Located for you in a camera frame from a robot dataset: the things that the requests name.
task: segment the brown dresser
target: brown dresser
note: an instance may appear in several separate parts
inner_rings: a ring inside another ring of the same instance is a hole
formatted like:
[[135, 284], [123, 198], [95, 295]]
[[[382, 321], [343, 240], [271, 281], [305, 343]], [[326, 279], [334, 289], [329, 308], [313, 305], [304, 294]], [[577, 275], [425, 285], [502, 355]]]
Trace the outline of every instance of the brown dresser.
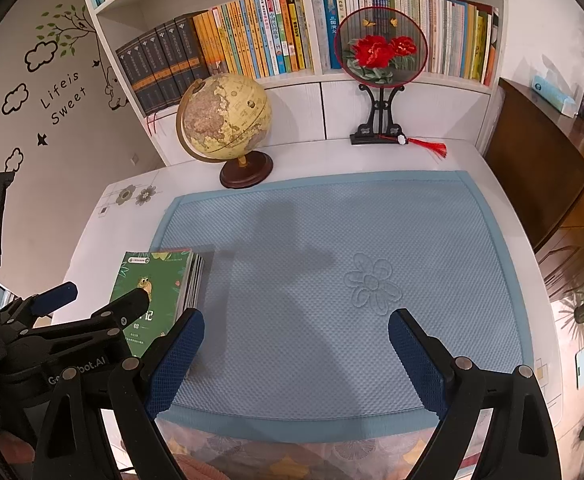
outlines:
[[530, 240], [550, 300], [584, 285], [584, 122], [505, 79], [485, 159]]

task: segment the red tassel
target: red tassel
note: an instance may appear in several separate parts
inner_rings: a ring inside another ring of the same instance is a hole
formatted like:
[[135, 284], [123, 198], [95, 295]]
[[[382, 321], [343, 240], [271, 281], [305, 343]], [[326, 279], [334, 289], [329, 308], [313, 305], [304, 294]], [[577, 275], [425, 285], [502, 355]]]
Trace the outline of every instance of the red tassel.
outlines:
[[447, 156], [447, 146], [444, 145], [443, 142], [426, 142], [425, 140], [420, 139], [408, 139], [408, 142], [412, 142], [418, 146], [423, 146], [423, 148], [427, 148], [443, 158]]

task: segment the tissue box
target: tissue box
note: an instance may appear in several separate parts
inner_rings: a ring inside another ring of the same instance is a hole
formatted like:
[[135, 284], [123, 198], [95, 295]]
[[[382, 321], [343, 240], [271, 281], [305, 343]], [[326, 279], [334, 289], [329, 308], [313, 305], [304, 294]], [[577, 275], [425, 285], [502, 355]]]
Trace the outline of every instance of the tissue box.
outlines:
[[563, 115], [567, 117], [574, 117], [578, 108], [576, 107], [576, 102], [570, 96], [563, 94], [558, 88], [553, 84], [543, 79], [539, 75], [534, 76], [532, 81], [532, 90], [539, 94], [543, 99], [545, 99], [549, 104], [551, 104], [556, 110], [558, 110]]

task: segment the yellow globe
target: yellow globe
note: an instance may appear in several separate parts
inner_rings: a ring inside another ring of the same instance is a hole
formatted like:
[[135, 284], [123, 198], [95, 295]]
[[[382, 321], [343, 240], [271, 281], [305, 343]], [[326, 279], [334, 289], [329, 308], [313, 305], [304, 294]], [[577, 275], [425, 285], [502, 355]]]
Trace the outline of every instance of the yellow globe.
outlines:
[[177, 131], [190, 155], [217, 162], [251, 152], [267, 135], [271, 121], [272, 108], [261, 85], [243, 75], [217, 74], [187, 90], [177, 113]]

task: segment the red flower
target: red flower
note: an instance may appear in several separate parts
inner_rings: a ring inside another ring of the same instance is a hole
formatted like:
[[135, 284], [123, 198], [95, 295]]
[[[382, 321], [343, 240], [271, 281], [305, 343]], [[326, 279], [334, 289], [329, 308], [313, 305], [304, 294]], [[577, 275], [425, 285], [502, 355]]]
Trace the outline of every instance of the red flower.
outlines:
[[382, 36], [366, 36], [352, 46], [352, 51], [360, 66], [365, 68], [385, 68], [396, 56], [394, 49]]
[[416, 54], [417, 48], [414, 41], [409, 36], [400, 36], [399, 38], [393, 38], [390, 41], [392, 50], [395, 56], [411, 56], [411, 54]]

